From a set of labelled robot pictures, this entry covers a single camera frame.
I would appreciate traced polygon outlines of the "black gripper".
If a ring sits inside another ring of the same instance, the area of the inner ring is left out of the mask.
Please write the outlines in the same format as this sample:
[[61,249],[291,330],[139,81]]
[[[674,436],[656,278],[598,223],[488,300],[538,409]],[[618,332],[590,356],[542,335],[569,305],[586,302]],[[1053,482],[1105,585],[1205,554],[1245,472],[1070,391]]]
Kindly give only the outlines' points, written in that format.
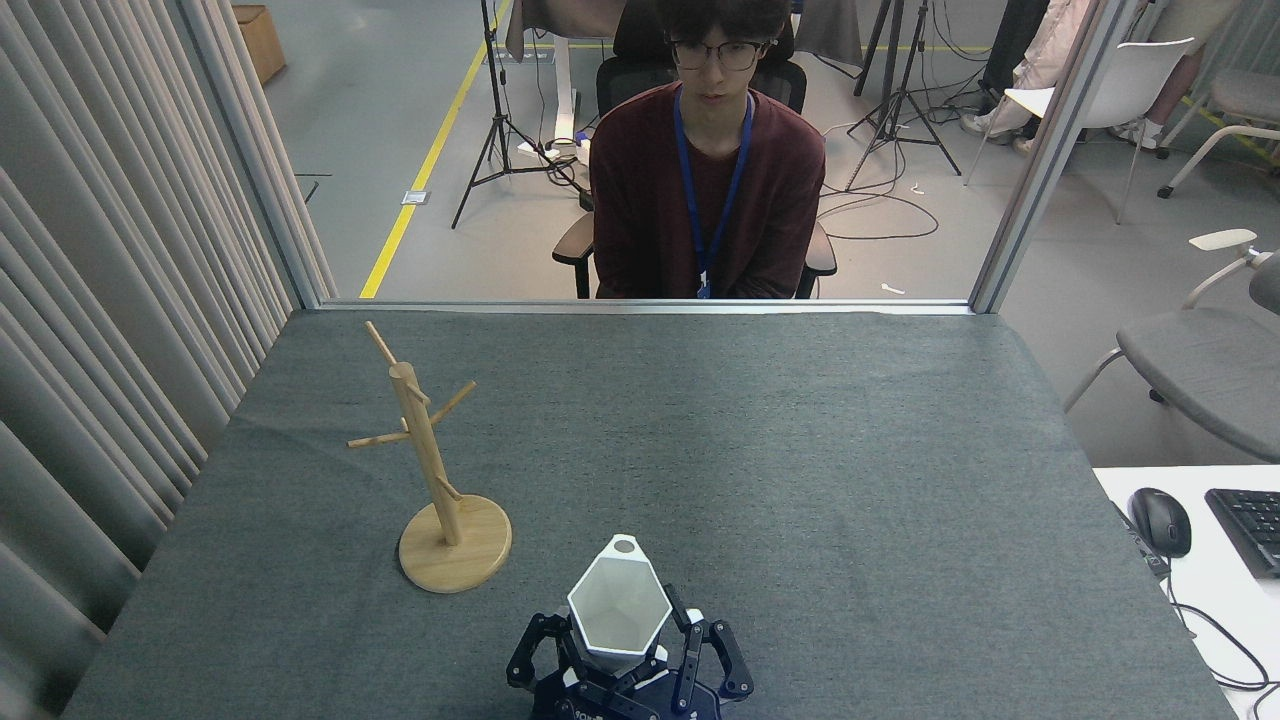
[[[567,612],[535,612],[506,669],[511,687],[534,692],[536,719],[721,719],[723,702],[745,701],[755,684],[726,620],[692,619],[673,585],[662,587],[672,607],[684,650],[675,673],[664,664],[635,687],[616,689],[617,676],[589,670]],[[535,685],[532,656],[547,638],[556,642],[558,671]],[[698,682],[701,647],[710,643],[723,678],[716,691]]]

